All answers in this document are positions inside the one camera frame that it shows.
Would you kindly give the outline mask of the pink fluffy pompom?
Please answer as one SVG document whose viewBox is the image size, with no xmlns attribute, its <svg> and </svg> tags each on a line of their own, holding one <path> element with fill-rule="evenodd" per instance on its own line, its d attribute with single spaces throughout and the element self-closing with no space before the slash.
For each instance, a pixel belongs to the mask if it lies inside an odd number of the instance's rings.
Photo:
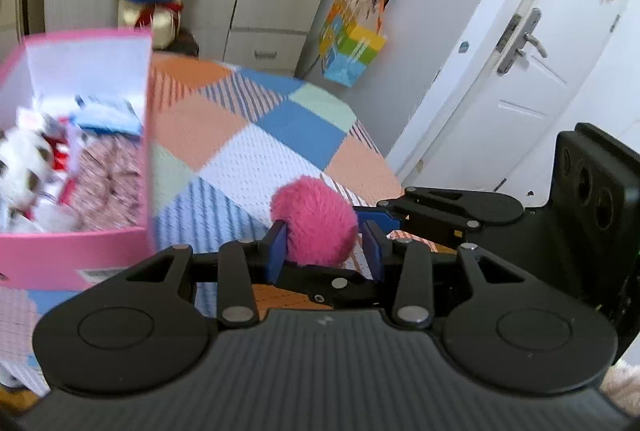
<svg viewBox="0 0 640 431">
<path fill-rule="evenodd" d="M 320 179 L 303 176 L 278 188 L 270 216 L 288 227 L 288 260 L 299 266 L 340 267 L 354 249 L 354 207 Z"/>
</svg>

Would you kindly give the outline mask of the patchwork tablecloth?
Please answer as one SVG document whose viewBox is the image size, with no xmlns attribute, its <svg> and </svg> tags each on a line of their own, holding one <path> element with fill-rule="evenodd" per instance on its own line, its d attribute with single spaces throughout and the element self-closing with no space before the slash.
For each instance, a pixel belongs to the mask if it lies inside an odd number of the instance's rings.
<svg viewBox="0 0 640 431">
<path fill-rule="evenodd" d="M 117 94 L 149 110 L 153 214 L 135 229 L 1 244 L 1 363 L 47 391 L 32 333 L 39 318 L 154 252 L 186 243 L 214 252 L 270 226 L 272 195 L 300 177 L 320 179 L 356 206 L 400 193 L 352 110 L 306 82 L 195 58 L 142 58 L 148 80 Z"/>
</svg>

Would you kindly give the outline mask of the pink cardboard box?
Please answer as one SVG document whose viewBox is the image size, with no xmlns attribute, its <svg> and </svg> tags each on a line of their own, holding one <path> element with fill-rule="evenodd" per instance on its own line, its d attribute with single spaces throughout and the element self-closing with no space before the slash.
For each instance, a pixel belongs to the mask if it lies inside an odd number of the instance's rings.
<svg viewBox="0 0 640 431">
<path fill-rule="evenodd" d="M 2 64 L 3 286 L 80 290 L 150 254 L 151 55 L 140 30 L 71 30 Z"/>
</svg>

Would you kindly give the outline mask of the pink floral fabric scrunchie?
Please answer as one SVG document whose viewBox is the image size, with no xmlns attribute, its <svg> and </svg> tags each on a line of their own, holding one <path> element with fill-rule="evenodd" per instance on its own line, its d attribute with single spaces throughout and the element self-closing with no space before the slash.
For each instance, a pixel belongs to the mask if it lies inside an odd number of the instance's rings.
<svg viewBox="0 0 640 431">
<path fill-rule="evenodd" d="M 115 231 L 138 223 L 143 184 L 140 147 L 125 136 L 98 136 L 80 152 L 70 208 L 81 231 Z"/>
</svg>

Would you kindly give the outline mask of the blue white plastic bag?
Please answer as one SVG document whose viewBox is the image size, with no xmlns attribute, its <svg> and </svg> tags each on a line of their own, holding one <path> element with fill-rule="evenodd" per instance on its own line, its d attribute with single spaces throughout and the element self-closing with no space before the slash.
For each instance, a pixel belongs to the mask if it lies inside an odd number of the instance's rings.
<svg viewBox="0 0 640 431">
<path fill-rule="evenodd" d="M 98 136 L 140 138 L 142 122 L 128 101 L 96 95 L 77 95 L 75 100 L 77 108 L 70 114 L 71 125 Z"/>
</svg>

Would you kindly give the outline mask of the white door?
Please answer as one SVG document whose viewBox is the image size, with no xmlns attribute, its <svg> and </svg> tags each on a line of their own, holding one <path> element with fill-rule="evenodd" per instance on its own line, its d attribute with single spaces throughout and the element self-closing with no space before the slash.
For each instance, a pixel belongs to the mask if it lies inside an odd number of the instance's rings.
<svg viewBox="0 0 640 431">
<path fill-rule="evenodd" d="M 506 193 L 525 206 L 542 205 L 556 121 L 596 66 L 627 1 L 523 0 L 509 42 L 478 73 L 406 185 Z M 548 58 L 526 44 L 525 58 L 498 75 L 533 8 L 541 9 L 534 36 Z"/>
</svg>

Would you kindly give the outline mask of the colourful paper gift bag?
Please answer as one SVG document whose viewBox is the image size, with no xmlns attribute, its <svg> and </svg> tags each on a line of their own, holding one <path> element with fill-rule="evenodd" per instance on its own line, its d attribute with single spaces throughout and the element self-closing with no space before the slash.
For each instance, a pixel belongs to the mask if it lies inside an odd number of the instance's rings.
<svg viewBox="0 0 640 431">
<path fill-rule="evenodd" d="M 385 47 L 390 0 L 333 0 L 319 35 L 322 77 L 351 88 Z"/>
</svg>

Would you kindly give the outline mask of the red envelope packet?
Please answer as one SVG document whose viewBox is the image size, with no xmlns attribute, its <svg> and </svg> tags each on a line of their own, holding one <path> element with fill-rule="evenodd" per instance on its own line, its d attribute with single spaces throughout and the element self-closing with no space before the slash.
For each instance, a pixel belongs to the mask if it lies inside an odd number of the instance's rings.
<svg viewBox="0 0 640 431">
<path fill-rule="evenodd" d="M 51 146 L 53 164 L 43 195 L 55 204 L 68 204 L 79 170 L 81 130 L 70 124 L 68 118 L 62 118 L 61 125 L 46 133 L 44 139 Z"/>
</svg>

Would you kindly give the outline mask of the white brown cat plush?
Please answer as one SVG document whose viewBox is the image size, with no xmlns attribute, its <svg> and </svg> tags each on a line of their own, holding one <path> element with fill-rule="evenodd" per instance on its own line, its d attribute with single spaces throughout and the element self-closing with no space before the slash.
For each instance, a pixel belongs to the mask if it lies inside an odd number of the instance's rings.
<svg viewBox="0 0 640 431">
<path fill-rule="evenodd" d="M 37 199 L 53 170 L 53 150 L 44 138 L 47 120 L 38 110 L 18 106 L 15 125 L 1 134 L 1 231 L 15 214 Z"/>
</svg>

